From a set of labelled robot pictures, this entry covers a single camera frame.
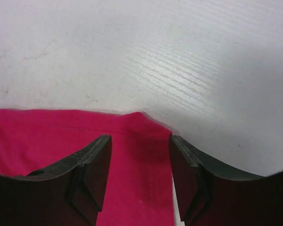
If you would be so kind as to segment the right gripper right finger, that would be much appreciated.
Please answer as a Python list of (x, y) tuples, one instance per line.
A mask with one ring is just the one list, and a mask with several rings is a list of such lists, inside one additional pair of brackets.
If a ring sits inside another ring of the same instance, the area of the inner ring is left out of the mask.
[(263, 177), (169, 137), (181, 221), (187, 226), (283, 226), (283, 171)]

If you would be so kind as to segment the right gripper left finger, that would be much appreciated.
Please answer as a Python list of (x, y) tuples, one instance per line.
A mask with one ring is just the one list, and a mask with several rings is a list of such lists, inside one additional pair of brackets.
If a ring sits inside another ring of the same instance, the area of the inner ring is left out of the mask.
[(0, 226), (93, 226), (102, 211), (112, 138), (102, 135), (26, 176), (0, 175)]

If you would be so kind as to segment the pink t shirt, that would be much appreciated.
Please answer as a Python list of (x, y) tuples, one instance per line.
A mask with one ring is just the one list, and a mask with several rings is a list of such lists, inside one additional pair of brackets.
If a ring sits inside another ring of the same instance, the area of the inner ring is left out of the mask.
[(102, 134), (112, 158), (99, 226), (172, 226), (170, 130), (140, 112), (0, 109), (0, 174), (27, 175)]

